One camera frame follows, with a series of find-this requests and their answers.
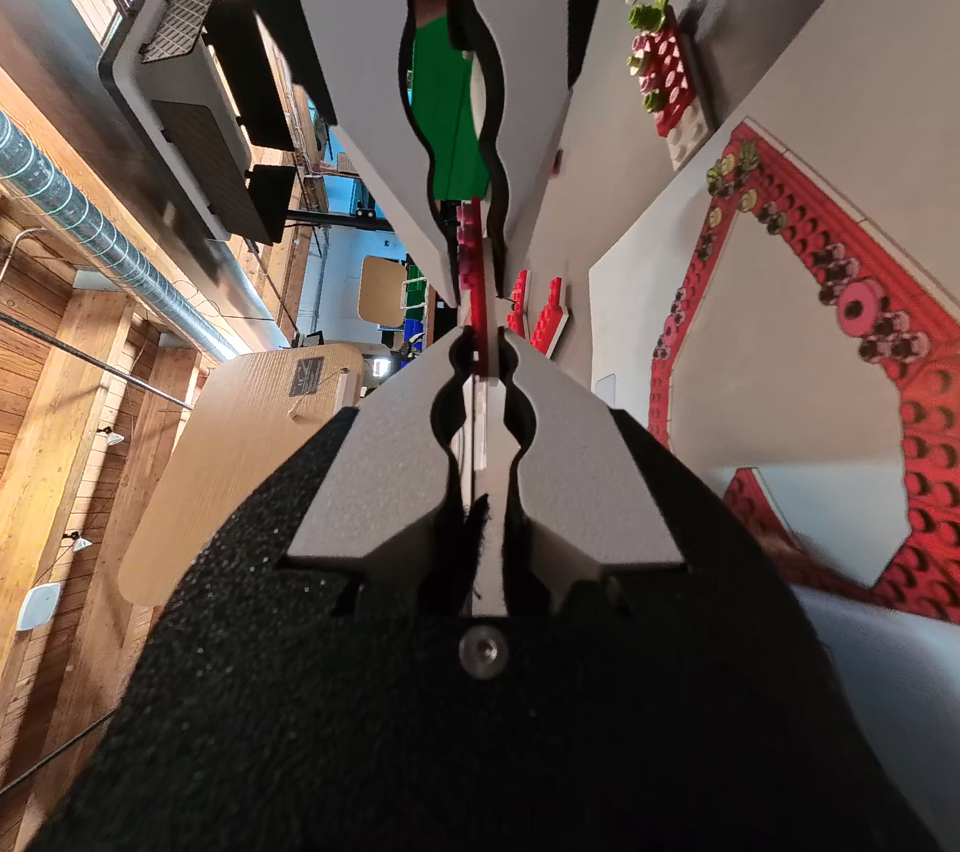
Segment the green panel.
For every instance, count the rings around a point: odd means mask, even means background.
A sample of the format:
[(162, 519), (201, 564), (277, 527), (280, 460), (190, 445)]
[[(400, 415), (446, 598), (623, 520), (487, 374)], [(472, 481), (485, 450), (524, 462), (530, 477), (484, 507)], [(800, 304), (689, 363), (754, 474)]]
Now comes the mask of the green panel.
[(450, 42), (447, 17), (415, 31), (411, 109), (435, 159), (433, 197), (484, 198), (489, 185), (471, 99), (473, 63)]

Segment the red and magenta lego assembly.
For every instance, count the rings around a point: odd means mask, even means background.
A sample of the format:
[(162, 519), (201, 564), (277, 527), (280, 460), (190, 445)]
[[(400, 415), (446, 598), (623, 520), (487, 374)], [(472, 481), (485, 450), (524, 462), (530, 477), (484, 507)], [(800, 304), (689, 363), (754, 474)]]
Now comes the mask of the red and magenta lego assembly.
[(496, 316), (494, 250), (484, 232), (482, 202), (473, 197), (457, 210), (457, 277), (469, 315), (463, 323), (472, 329), (475, 373), (499, 377), (499, 338)]

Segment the large light wooden board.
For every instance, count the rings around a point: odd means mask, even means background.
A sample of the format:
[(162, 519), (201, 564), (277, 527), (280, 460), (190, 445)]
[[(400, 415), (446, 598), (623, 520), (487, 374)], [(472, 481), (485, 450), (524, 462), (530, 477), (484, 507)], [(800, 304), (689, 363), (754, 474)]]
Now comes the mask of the large light wooden board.
[(215, 368), (119, 567), (126, 601), (165, 605), (241, 503), (354, 405), (365, 367), (358, 347), (334, 343), (244, 354)]

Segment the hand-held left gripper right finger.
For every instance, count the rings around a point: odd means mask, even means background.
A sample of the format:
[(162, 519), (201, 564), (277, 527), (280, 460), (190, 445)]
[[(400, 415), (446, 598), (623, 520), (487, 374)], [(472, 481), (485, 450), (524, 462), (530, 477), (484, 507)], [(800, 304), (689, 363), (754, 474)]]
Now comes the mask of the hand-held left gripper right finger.
[(680, 569), (685, 559), (594, 393), (501, 330), (503, 421), (517, 442), (502, 544), (507, 608), (558, 608), (581, 582)]

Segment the red brick arch frame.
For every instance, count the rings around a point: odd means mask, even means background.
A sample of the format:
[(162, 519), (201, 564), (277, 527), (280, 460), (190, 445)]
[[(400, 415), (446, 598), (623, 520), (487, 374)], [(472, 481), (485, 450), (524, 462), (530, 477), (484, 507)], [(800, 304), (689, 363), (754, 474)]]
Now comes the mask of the red brick arch frame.
[(784, 580), (958, 624), (958, 303), (879, 225), (745, 118), (589, 293), (594, 383)]

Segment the small light wooden board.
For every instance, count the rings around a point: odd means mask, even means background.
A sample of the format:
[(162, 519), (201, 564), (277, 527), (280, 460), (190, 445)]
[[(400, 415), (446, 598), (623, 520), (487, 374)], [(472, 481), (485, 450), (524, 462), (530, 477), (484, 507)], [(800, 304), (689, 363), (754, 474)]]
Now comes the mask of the small light wooden board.
[(366, 256), (362, 262), (357, 313), (360, 320), (383, 329), (396, 330), (405, 321), (405, 264)]

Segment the thin black ceiling rod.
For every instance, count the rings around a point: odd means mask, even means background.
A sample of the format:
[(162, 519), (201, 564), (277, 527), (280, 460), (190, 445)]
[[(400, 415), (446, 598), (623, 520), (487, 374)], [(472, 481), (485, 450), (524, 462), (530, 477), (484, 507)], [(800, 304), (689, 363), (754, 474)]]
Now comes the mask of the thin black ceiling rod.
[(150, 385), (147, 381), (135, 377), (132, 374), (120, 369), (119, 367), (105, 362), (99, 358), (96, 358), (86, 352), (83, 352), (74, 346), (67, 344), (64, 341), (61, 341), (54, 335), (49, 334), (44, 330), (35, 328), (34, 326), (14, 317), (5, 311), (1, 311), (1, 323), (2, 325), (15, 330), (18, 333), (26, 335), (36, 341), (42, 342), (43, 344), (58, 350), (61, 353), (67, 354), (71, 357), (78, 359), (79, 361), (90, 365), (98, 370), (113, 376), (114, 378), (119, 378), (125, 381), (127, 384), (134, 386), (135, 388), (140, 389), (141, 391), (156, 396), (162, 399), (164, 402), (173, 404), (174, 406), (187, 410), (193, 411), (194, 406), (184, 400), (177, 399), (167, 392)]

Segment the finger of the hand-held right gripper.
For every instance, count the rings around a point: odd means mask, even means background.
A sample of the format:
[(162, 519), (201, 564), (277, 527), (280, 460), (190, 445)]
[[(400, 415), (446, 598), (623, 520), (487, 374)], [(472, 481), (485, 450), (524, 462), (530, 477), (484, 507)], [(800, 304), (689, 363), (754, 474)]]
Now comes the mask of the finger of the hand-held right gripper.
[(448, 0), (474, 53), (485, 105), (477, 135), (489, 176), (486, 236), (505, 293), (527, 258), (600, 0)]
[(331, 123), (414, 263), (449, 305), (456, 253), (433, 199), (436, 160), (406, 90), (412, 0), (298, 0), (333, 109)]

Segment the white wireless access point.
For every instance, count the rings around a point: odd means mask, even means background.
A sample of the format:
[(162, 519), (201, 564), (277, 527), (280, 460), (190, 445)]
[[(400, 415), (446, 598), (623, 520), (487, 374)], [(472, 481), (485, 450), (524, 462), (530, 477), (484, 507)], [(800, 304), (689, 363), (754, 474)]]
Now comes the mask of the white wireless access point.
[(26, 633), (47, 624), (54, 617), (63, 590), (60, 581), (36, 585), (25, 595), (20, 606), (15, 630)]

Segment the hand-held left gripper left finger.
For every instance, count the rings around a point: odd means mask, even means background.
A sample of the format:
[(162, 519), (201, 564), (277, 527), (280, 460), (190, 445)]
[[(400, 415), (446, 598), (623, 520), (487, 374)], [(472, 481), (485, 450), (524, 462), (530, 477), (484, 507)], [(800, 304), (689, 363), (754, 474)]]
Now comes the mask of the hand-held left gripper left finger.
[(470, 329), (450, 331), (360, 402), (287, 560), (392, 587), (415, 605), (465, 605), (476, 518), (452, 441), (465, 425)]

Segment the red lego plate with white end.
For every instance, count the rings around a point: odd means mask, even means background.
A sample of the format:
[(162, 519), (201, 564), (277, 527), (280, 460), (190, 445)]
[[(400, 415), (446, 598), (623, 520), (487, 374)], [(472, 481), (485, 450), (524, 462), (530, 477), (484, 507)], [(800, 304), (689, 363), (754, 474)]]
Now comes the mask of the red lego plate with white end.
[(634, 5), (628, 21), (633, 30), (630, 75), (673, 170), (679, 172), (714, 133), (693, 44), (680, 28), (671, 0)]

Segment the stepped red and white lego piece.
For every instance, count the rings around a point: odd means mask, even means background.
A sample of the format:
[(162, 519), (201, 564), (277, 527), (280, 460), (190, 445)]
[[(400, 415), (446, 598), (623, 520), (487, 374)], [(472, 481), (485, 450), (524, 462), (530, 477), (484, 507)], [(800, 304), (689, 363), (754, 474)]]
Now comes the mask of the stepped red and white lego piece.
[(532, 326), (531, 346), (546, 358), (552, 358), (569, 318), (567, 286), (563, 278), (557, 277), (550, 282), (547, 302)]

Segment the small red and white lego piece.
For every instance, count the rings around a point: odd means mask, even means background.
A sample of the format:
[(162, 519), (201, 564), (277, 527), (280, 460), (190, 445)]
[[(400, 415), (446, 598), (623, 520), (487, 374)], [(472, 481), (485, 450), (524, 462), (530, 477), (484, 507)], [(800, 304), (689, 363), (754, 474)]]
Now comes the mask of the small red and white lego piece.
[(523, 340), (529, 339), (529, 292), (530, 271), (529, 269), (522, 269), (518, 272), (512, 287), (506, 323), (507, 328)]

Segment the black ceiling rail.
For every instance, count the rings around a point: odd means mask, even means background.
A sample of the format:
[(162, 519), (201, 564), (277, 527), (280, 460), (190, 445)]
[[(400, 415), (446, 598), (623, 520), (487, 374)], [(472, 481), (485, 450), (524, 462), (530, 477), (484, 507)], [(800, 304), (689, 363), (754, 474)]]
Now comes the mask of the black ceiling rail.
[(374, 210), (360, 213), (321, 212), (316, 210), (288, 210), (286, 225), (309, 225), (311, 227), (343, 227), (366, 232), (392, 233), (393, 226)]

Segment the silver ventilation duct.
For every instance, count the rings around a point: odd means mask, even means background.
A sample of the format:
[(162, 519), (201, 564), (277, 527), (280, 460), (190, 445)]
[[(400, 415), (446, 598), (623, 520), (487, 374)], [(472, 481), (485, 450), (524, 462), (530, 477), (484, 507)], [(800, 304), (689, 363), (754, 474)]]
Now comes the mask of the silver ventilation duct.
[(219, 362), (238, 351), (12, 120), (1, 114), (1, 180), (79, 245), (118, 287)]

